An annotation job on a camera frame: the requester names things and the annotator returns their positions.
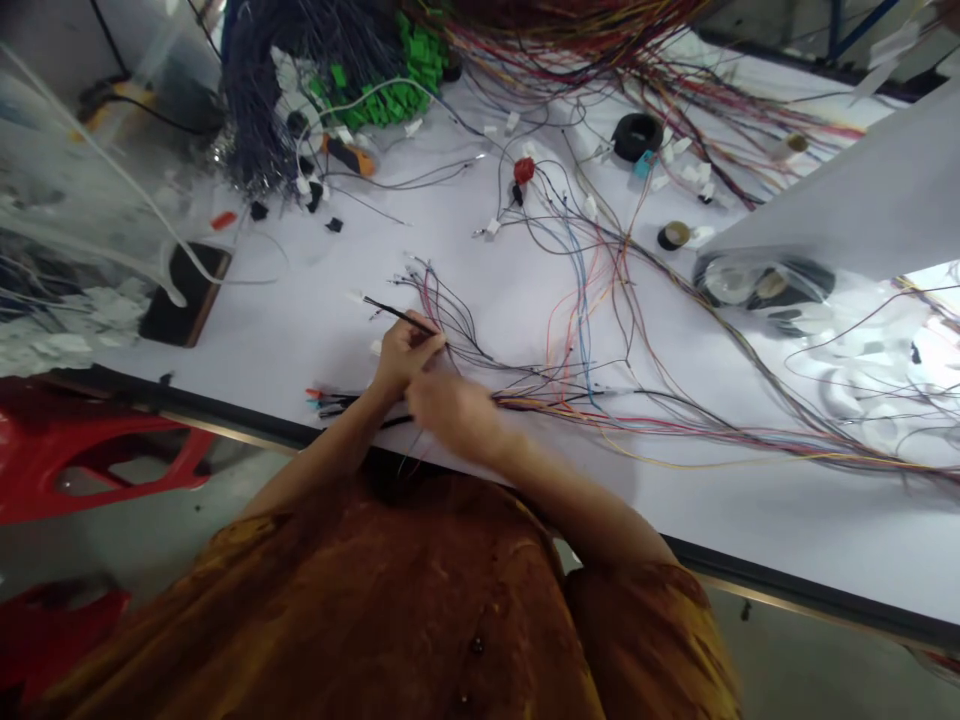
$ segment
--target red stool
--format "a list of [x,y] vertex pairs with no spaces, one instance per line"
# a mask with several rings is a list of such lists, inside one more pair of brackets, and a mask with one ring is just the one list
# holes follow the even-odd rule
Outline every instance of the red stool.
[[111,590],[71,610],[75,586],[69,581],[37,585],[0,605],[0,691],[19,688],[21,707],[99,645],[130,602],[129,593]]
[[[66,515],[121,500],[177,488],[197,488],[210,477],[203,461],[214,435],[190,435],[166,474],[131,483],[110,467],[136,457],[166,459],[142,433],[186,426],[108,403],[58,394],[19,378],[0,380],[0,525]],[[76,467],[109,491],[75,496],[61,492],[57,478]]]

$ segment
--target white table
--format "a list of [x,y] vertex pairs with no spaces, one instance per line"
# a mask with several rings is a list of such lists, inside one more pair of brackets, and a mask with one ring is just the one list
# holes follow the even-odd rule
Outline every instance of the white table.
[[[737,65],[738,83],[785,99],[847,89],[755,59],[745,58]],[[462,87],[446,97],[468,122],[480,127],[496,124],[502,131],[505,115],[482,108]],[[806,103],[803,109],[860,125],[889,112],[870,100],[853,108],[847,105],[849,98],[840,96]],[[561,107],[565,106],[558,106],[554,114],[557,121],[569,116],[569,109]],[[609,136],[616,120],[629,111],[625,102],[607,100],[590,109],[588,121]],[[583,128],[569,134],[581,156],[596,148],[596,136]],[[572,167],[558,130],[546,128],[530,140],[541,159],[556,157]],[[515,143],[513,149],[519,150],[523,143]],[[347,190],[410,227],[397,225],[336,191],[316,215],[275,205],[257,227],[283,245],[290,258],[289,271],[284,271],[276,248],[251,236],[241,238],[229,273],[231,279],[280,274],[275,284],[222,288],[194,349],[142,342],[133,349],[105,354],[99,362],[152,381],[172,372],[175,388],[319,427],[320,421],[304,402],[304,388],[316,382],[362,388],[376,363],[369,346],[391,322],[388,318],[370,321],[370,309],[350,303],[345,293],[363,289],[386,303],[414,305],[416,298],[409,288],[385,282],[403,272],[407,252],[430,259],[440,278],[471,308],[488,352],[507,363],[543,362],[547,318],[557,300],[574,289],[574,275],[568,259],[539,250],[522,226],[502,229],[493,242],[472,237],[487,225],[497,207],[496,148],[454,126],[442,108],[434,107],[413,139],[398,143],[382,158],[376,179],[397,182],[480,152],[490,155],[454,180],[423,190],[387,192],[344,177],[331,183],[335,190]],[[621,221],[629,223],[637,195],[628,173],[610,160],[593,160],[585,168]],[[506,195],[512,163],[505,162],[502,171]],[[723,210],[716,203],[704,206],[670,186],[648,198],[634,237],[653,248],[657,230],[668,221],[721,230],[743,214]],[[324,228],[331,215],[345,223],[339,235]],[[681,251],[670,262],[689,273],[693,259],[692,252]],[[739,424],[795,427],[715,321],[660,275],[635,260],[630,262],[651,342],[684,390]],[[595,359],[622,356],[622,339],[609,303],[597,310],[592,330]],[[772,368],[782,371],[785,344],[759,333],[748,339]],[[656,375],[642,344],[635,345],[631,359],[640,379],[655,386]],[[491,387],[516,379],[476,377]],[[594,379],[610,385],[628,383],[617,367],[597,371]],[[790,377],[789,382],[802,388],[796,378]],[[815,397],[812,385],[808,390]],[[611,401],[608,407],[662,416],[655,405],[635,396]],[[960,624],[960,604],[955,600],[960,597],[960,572],[954,558],[960,506],[923,481],[911,482],[908,493],[895,475],[856,475],[807,461],[783,462],[785,458],[774,453],[692,438],[616,436],[618,444],[631,452],[668,462],[774,461],[674,470],[618,455],[592,431],[530,414],[513,421],[541,436],[667,535],[868,600]],[[428,438],[413,445],[417,437],[415,428],[402,426],[381,433],[376,444],[416,457],[428,453],[426,459],[431,462],[470,469]]]

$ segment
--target metal table edge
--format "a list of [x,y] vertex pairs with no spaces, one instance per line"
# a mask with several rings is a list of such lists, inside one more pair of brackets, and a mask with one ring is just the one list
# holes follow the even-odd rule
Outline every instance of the metal table edge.
[[[322,432],[99,365],[87,370],[58,370],[46,379],[86,395],[109,397],[141,411],[286,454],[295,454]],[[960,625],[869,600],[685,540],[669,536],[665,539],[680,562],[706,585],[880,635],[916,649],[960,652]]]

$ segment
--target black tape roll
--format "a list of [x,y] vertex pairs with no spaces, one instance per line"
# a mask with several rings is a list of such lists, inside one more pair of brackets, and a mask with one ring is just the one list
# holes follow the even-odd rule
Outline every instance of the black tape roll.
[[627,162],[637,162],[648,150],[656,152],[663,142],[663,125],[652,115],[624,115],[613,131],[613,151]]

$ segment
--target concrete floor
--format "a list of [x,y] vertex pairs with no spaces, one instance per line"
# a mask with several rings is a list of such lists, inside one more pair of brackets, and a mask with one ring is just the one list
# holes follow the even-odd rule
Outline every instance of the concrete floor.
[[[109,573],[143,604],[287,461],[221,440],[215,475],[192,492],[169,492],[75,515],[0,527],[0,600],[40,582]],[[561,546],[568,568],[575,564]],[[889,641],[708,589],[744,688],[745,717],[843,720],[960,719],[960,688],[921,668]]]

